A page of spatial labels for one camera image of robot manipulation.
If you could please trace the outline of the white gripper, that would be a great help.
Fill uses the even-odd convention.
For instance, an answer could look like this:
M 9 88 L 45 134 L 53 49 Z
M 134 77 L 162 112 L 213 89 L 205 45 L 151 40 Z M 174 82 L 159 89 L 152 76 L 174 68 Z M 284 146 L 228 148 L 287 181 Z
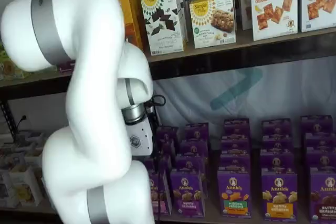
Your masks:
M 126 125 L 132 156 L 150 156 L 153 152 L 153 132 L 148 118 Z

